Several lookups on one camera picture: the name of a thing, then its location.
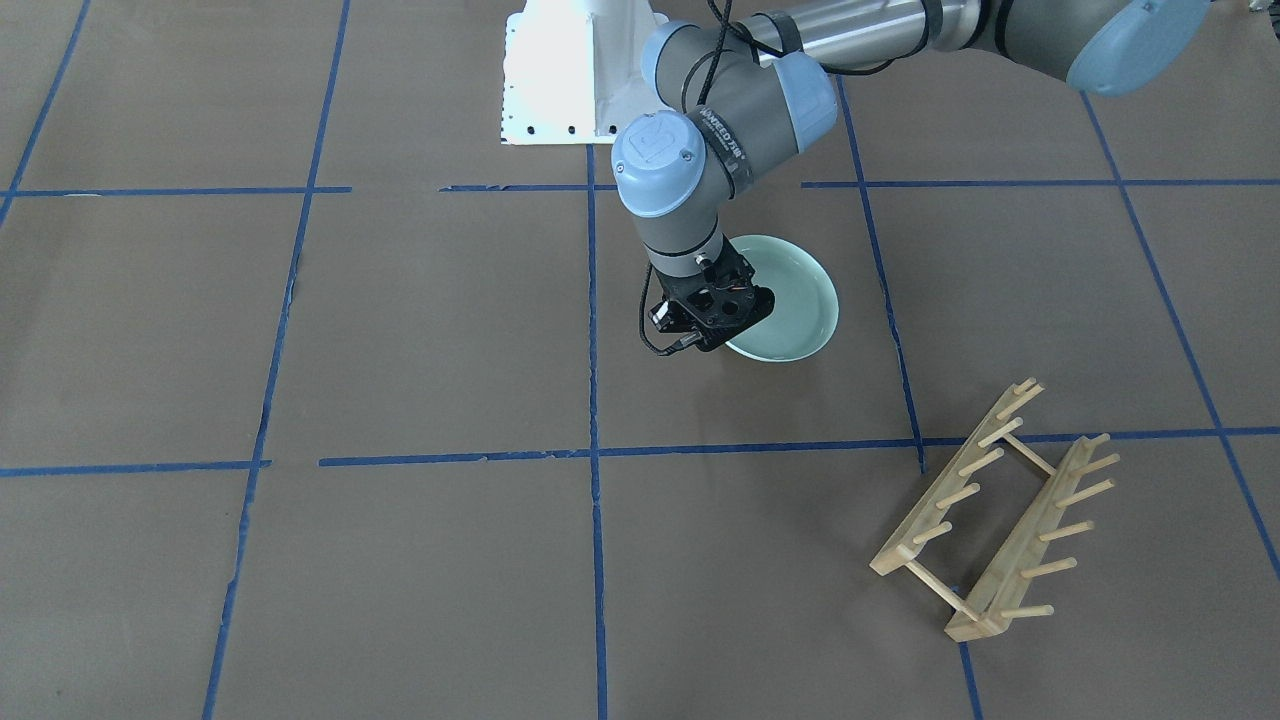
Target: grid line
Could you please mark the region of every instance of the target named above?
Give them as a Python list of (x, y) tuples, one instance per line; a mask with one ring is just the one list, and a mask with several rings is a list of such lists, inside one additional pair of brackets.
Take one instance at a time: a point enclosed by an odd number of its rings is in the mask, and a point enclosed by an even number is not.
[(342, 15), (338, 19), (338, 36), (334, 40), (333, 60), (329, 65), (329, 83), (325, 87), (324, 102), (320, 108), (320, 122), (316, 127), (315, 146), (311, 151), (311, 170), (307, 174), (307, 192), (302, 195), (302, 210), (298, 215), (298, 229), (293, 238), (293, 256), (289, 259), (289, 272), (284, 283), (284, 299), (280, 302), (280, 319), (275, 329), (275, 346), (271, 351), (271, 365), (266, 377), (266, 389), (262, 393), (262, 416), (259, 423), (257, 438), (253, 442), (248, 478), (244, 483), (244, 502), (241, 506), (239, 533), (236, 542), (236, 565), (232, 579), (227, 583), (227, 597), (223, 601), (221, 621), (218, 625), (218, 642), (214, 647), (214, 660), (209, 670), (209, 687), (205, 691), (202, 720), (212, 720), (214, 706), (218, 702), (218, 685), (221, 679), (223, 661), (227, 655), (227, 641), (230, 634), (232, 618), (236, 610), (236, 594), (239, 589), (241, 570), (244, 562), (244, 550), (248, 542), (250, 507), (257, 493), (257, 482), (262, 468), (262, 452), (266, 446), (266, 433), (271, 423), (271, 404), (275, 400), (275, 386), (279, 379), (280, 359), (284, 355), (284, 340), (289, 329), (289, 313), (293, 307), (293, 287), (298, 277), (298, 263), (302, 246), (306, 242), (307, 224), (311, 218), (311, 202), (315, 197), (316, 177), (320, 173), (320, 155), (324, 151), (325, 132), (329, 127), (329, 110), (338, 85), (338, 67), (342, 63), (342, 46), (347, 37), (347, 19), (351, 15), (351, 0), (343, 0)]
[(40, 114), (36, 115), (36, 124), (31, 128), (31, 136), (27, 137), (27, 146), (22, 151), (22, 159), (18, 160), (13, 181), (9, 182), (9, 192), (5, 193), (4, 204), (0, 205), (0, 227), (4, 227), (4, 222), (9, 217), (9, 209), (13, 208), (13, 193), (22, 186), (22, 176), (27, 173), (27, 165), (31, 164), (31, 156), (36, 151), (36, 142), (40, 141), (40, 133), (45, 129), (49, 110), (54, 106), (54, 97), (58, 96), (58, 88), (63, 86), (63, 77), (67, 76), (67, 67), (70, 65), (72, 55), (76, 54), (76, 44), (79, 41), (81, 31), (84, 29), (84, 18), (88, 17), (88, 5), (90, 0), (81, 3), (81, 12), (76, 17), (76, 27), (72, 29), (70, 38), (67, 40), (67, 50), (63, 51), (63, 60), (58, 64), (58, 72), (54, 73), (54, 82), (49, 85), (45, 104), (40, 106)]
[(588, 184), (449, 184), (439, 192), (586, 192)]
[(604, 528), (600, 514), (600, 423), (599, 423), (599, 319), (595, 263), (595, 146), (586, 146), (586, 255), (588, 255), (588, 356), (590, 363), (590, 462), (591, 462), (591, 565), (595, 583), (595, 705), (596, 717), (609, 717), (609, 674), (604, 630)]
[(982, 697), (978, 694), (978, 679), (973, 674), (973, 659), (969, 657), (969, 643), (956, 643), (960, 646), (960, 666), (964, 667), (964, 684), (969, 689), (969, 707), (973, 708), (973, 720), (983, 720)]
[(1280, 557), (1276, 556), (1275, 544), (1271, 542), (1267, 525), (1262, 520), (1262, 512), (1258, 511), (1258, 506), (1253, 500), (1253, 492), (1249, 489), (1249, 483), (1244, 478), (1240, 464), (1235, 457), (1235, 450), (1231, 447), (1231, 441), (1228, 433), (1222, 429), (1222, 419), (1217, 413), (1217, 406), (1213, 404), (1213, 396), (1210, 393), (1208, 383), (1204, 380), (1204, 374), (1201, 372), (1199, 361), (1196, 360), (1196, 352), (1192, 350), (1190, 340), (1187, 337), (1187, 329), (1183, 327), (1183, 322), (1178, 315), (1178, 309), (1174, 306), (1174, 299), (1169, 293), (1169, 287), (1165, 284), (1164, 275), (1160, 273), (1160, 265), (1156, 263), (1156, 255), (1151, 249), (1151, 243), (1147, 241), (1147, 233), (1142, 228), (1142, 220), (1138, 218), (1138, 211), (1134, 209), (1133, 200), (1129, 197), (1129, 191), (1125, 187), (1123, 176), (1120, 174), (1120, 167), (1116, 164), (1115, 155), (1111, 152), (1111, 145), (1107, 142), (1106, 133), (1102, 131), (1102, 123), (1098, 120), (1098, 114), (1093, 110), (1093, 102), (1089, 101), (1089, 96), (1080, 92), (1080, 100), (1084, 102), (1084, 109), (1089, 114), (1089, 122), (1093, 123), (1093, 131), (1098, 136), (1098, 143), (1102, 146), (1102, 152), (1106, 155), (1107, 165), (1110, 165), (1111, 174), (1115, 177), (1116, 187), (1120, 191), (1120, 199), (1124, 201), (1125, 210), (1129, 213), (1129, 222), (1133, 224), (1133, 231), (1138, 236), (1138, 243), (1142, 246), (1142, 252), (1147, 259), (1152, 279), (1156, 282), (1156, 288), (1160, 291), (1160, 297), (1165, 304), (1165, 310), (1169, 313), (1169, 319), (1172, 322), (1174, 331), (1178, 333), (1178, 342), (1181, 343), (1183, 354), (1187, 355), (1187, 363), (1192, 369), (1192, 374), (1196, 377), (1196, 384), (1204, 401), (1204, 407), (1208, 410), (1210, 420), (1213, 423), (1213, 429), (1217, 430), (1219, 442), (1222, 445), (1222, 451), (1226, 454), (1228, 464), (1230, 464), (1231, 473), (1235, 475), (1235, 482), (1240, 488), (1240, 495), (1244, 497), (1244, 505), (1249, 511), (1249, 516), (1253, 519), (1253, 525), (1258, 532), (1258, 539), (1262, 541), (1262, 548), (1266, 551), (1267, 559), (1271, 561), (1271, 570), (1275, 573), (1276, 579), (1280, 579)]
[[(1221, 179), (943, 179), (943, 181), (867, 181), (867, 187), (919, 188), (919, 187), (1248, 187), (1280, 186), (1280, 178), (1221, 178)], [(851, 190), (859, 187), (847, 181), (804, 181), (805, 190)]]
[[(1023, 434), (1019, 439), (1029, 445), (1066, 443), (1079, 437), (1096, 437), (1102, 432), (1080, 433), (1039, 433)], [(1238, 428), (1175, 428), (1164, 430), (1108, 430), (1112, 441), (1161, 441), (1161, 439), (1193, 439), (1216, 438), (1221, 434), (1228, 437), (1266, 437), (1280, 436), (1280, 427), (1238, 427)], [(923, 437), (920, 443), (924, 447), (955, 447), (964, 445), (963, 437)], [(641, 457), (655, 455), (730, 455), (749, 452), (808, 452), (808, 451), (852, 451), (852, 450), (890, 450), (902, 447), (915, 447), (915, 438), (879, 438), (879, 439), (849, 439), (849, 441), (818, 441), (818, 442), (758, 442), (758, 443), (727, 443), (727, 445), (657, 445), (657, 446), (618, 446), (598, 447), (600, 457)], [(362, 468), (379, 465), (431, 465), (451, 462), (500, 462), (518, 460), (568, 460), (576, 457), (590, 457), (590, 447), (561, 448), (561, 450), (517, 450), (495, 452), (442, 452), (420, 455), (351, 455), (342, 457), (321, 457), (317, 461), (320, 468)]]
[(143, 197), (143, 196), (188, 196), (188, 195), (340, 195), (352, 192), (349, 184), (326, 184), (316, 187), (105, 187), (78, 190), (13, 190), (5, 191), (5, 197)]
[(867, 219), (867, 236), (872, 243), (872, 258), (876, 260), (876, 274), (879, 278), (881, 292), (884, 296), (884, 316), (888, 319), (888, 332), (893, 338), (893, 350), (897, 354), (897, 370), (902, 378), (902, 397), (906, 402), (906, 416), (911, 423), (911, 437), (915, 438), (916, 460), (920, 462), (920, 474), (928, 471), (928, 460), (924, 457), (924, 442), (920, 437), (920, 420), (915, 414), (915, 397), (911, 395), (911, 378), (906, 372), (906, 355), (902, 352), (902, 337), (897, 332), (897, 319), (893, 315), (893, 297), (888, 290), (888, 275), (884, 273), (884, 258), (881, 254), (879, 237), (876, 233), (876, 215), (872, 213), (872, 197), (867, 190), (867, 176), (863, 173), (863, 156), (858, 151), (858, 132), (854, 129), (854, 114), (849, 108), (849, 95), (845, 92), (845, 78), (836, 78), (836, 88), (840, 91), (840, 108), (845, 117), (845, 131), (849, 133), (849, 149), (854, 156), (854, 173), (858, 176), (858, 195), (863, 201), (863, 217)]
[[(270, 460), (260, 461), (266, 468)], [(140, 462), (120, 465), (49, 465), (42, 468), (0, 468), (0, 478), (52, 478), (59, 475), (141, 475), (150, 473), (192, 473), (202, 470), (248, 470), (252, 460), (214, 460), (210, 462)]]

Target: light blue joint cap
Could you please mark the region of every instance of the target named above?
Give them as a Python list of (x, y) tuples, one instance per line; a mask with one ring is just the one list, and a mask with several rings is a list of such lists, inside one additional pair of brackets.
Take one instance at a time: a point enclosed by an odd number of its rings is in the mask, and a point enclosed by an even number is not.
[(640, 54), (640, 73), (644, 74), (644, 81), (654, 95), (658, 95), (658, 58), (662, 56), (662, 49), (667, 46), (671, 36), (676, 35), (676, 31), (682, 27), (696, 26), (685, 20), (671, 20), (669, 23), (658, 26), (658, 29), (653, 31), (653, 35), (649, 36), (649, 40), (644, 41), (644, 51)]
[(1124, 95), (1162, 73), (1187, 47), (1210, 0), (1133, 0), (1089, 40), (1066, 83), (1098, 95)]
[(791, 53), (773, 61), (782, 83), (782, 96), (791, 114), (796, 149), (804, 152), (836, 126), (836, 92), (827, 70), (804, 53)]
[(622, 131), (612, 159), (622, 204), (641, 218), (658, 218), (694, 193), (707, 167), (707, 143), (692, 120), (659, 110)]

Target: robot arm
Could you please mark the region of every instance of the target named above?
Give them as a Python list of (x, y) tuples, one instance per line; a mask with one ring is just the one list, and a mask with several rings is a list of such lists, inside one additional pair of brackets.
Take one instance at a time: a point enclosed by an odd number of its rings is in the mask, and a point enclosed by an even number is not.
[(815, 0), (751, 15), (727, 35), (684, 22), (659, 27), (641, 70), (671, 109), (632, 122), (612, 161), (662, 283), (649, 319), (684, 336), (664, 354), (714, 350), (772, 311), (773, 293), (753, 284), (718, 209), (835, 126), (827, 72), (867, 74), (931, 46), (978, 47), (1078, 90), (1121, 95), (1172, 61), (1208, 3)]

